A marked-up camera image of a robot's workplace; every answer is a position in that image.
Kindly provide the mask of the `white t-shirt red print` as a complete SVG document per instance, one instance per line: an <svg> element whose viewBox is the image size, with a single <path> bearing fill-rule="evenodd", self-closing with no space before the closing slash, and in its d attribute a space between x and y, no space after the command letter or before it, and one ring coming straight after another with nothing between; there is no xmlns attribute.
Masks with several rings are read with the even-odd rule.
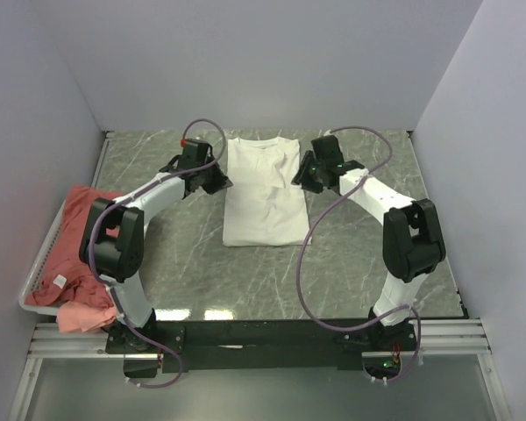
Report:
<svg viewBox="0 0 526 421"><path fill-rule="evenodd" d="M301 158L298 139L229 139L223 244L298 246L309 231L302 189L292 183Z"/></svg>

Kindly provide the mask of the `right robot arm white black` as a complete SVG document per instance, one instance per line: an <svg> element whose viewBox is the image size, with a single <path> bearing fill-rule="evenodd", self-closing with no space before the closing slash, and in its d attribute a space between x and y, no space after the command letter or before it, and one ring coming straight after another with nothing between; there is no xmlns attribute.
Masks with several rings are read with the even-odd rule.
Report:
<svg viewBox="0 0 526 421"><path fill-rule="evenodd" d="M326 189L338 194L338 199L310 226L306 241L311 240L322 220L344 201L357 204L381 224L382 259L387 277L367 321L340 327L317 316L311 320L346 335L363 332L371 346L386 350L409 329L416 294L445 259L446 249L435 204L429 199L415 200L398 193L379 181L374 171L358 161L346 160L338 138L326 133L312 140L292 183L316 194Z"/></svg>

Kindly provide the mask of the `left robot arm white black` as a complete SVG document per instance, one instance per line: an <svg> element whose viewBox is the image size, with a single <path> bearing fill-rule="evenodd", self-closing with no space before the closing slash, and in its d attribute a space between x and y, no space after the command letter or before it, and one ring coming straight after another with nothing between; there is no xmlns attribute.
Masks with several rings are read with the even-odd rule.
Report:
<svg viewBox="0 0 526 421"><path fill-rule="evenodd" d="M197 189L213 195L230 186L212 145L183 139L181 153L149 182L114 199L99 197L90 205L79 258L106 288L116 319L128 330L126 341L137 352L152 350L158 340L155 311L139 277L151 220Z"/></svg>

